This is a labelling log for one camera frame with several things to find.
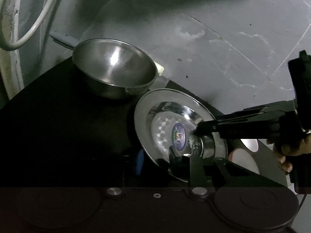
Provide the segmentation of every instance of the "finger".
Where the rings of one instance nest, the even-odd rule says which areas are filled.
[[[268,139],[266,140],[266,143],[267,143],[267,144],[273,144],[273,141],[272,141],[272,139],[268,138]]]
[[[281,164],[282,170],[285,172],[291,172],[293,170],[293,165],[289,161],[285,161],[283,164]]]
[[[290,145],[284,144],[281,147],[282,153],[287,156],[299,156],[304,153],[303,149],[304,147],[302,145],[298,148],[292,148]]]
[[[273,147],[273,153],[276,155],[277,160],[283,164],[286,160],[286,156],[284,154],[282,154],[281,152],[279,152],[276,147]]]
[[[281,171],[282,171],[285,175],[288,175],[288,174],[289,174],[289,172],[286,172],[285,170],[283,170],[281,166],[280,166],[280,169],[281,169]]]

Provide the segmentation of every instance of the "concrete wall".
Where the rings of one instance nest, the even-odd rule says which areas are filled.
[[[19,38],[25,35],[33,23],[37,20],[42,11],[44,0],[21,0],[19,11]],[[40,54],[40,28],[29,39],[29,41],[19,49],[21,60],[21,70],[24,85],[28,85],[39,76]]]
[[[294,97],[287,61],[311,52],[310,12],[311,0],[61,0],[49,30],[138,46],[166,77],[229,113]],[[71,55],[47,38],[37,62],[33,39],[21,49],[25,84]]]

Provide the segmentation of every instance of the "circular base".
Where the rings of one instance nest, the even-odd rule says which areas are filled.
[[[298,211],[298,199],[286,187],[222,187],[214,203],[225,220],[252,230],[287,226]]]
[[[91,217],[99,205],[94,188],[24,188],[16,198],[20,217],[43,229],[75,226]]]

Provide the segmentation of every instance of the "oval sticker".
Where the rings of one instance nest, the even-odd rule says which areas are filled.
[[[186,144],[186,131],[181,123],[174,125],[172,130],[172,142],[176,150],[181,151]]]

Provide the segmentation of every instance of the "white cable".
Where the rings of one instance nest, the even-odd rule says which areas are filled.
[[[5,4],[6,0],[0,0],[0,12],[3,12],[3,7]],[[38,29],[38,27],[40,26],[40,24],[43,22],[44,18],[46,17],[46,15],[48,14],[49,10],[51,9],[52,5],[54,4],[56,0],[48,0],[46,2],[46,5],[44,6],[43,10],[41,11],[39,17],[37,18],[37,20],[35,21],[35,23],[33,24],[33,26],[29,29],[29,31],[19,40],[17,40],[16,42],[10,43],[8,42],[5,37],[3,36],[2,33],[2,14],[1,14],[1,21],[0,21],[0,47],[2,49],[4,49],[5,51],[13,51],[16,50],[18,48],[20,48],[22,45],[24,45],[29,39],[30,37],[35,33],[35,31]]]
[[[14,9],[13,11],[20,11],[21,9],[21,0],[14,1]],[[11,31],[11,41],[15,42],[18,38],[18,26],[19,26],[19,15],[20,13],[14,13],[12,23],[13,23],[13,32]],[[12,75],[12,82],[15,88],[15,92],[18,93],[22,89],[24,89],[24,79],[23,73],[21,70],[21,59],[19,54],[19,49],[10,52],[11,56],[11,75]]]

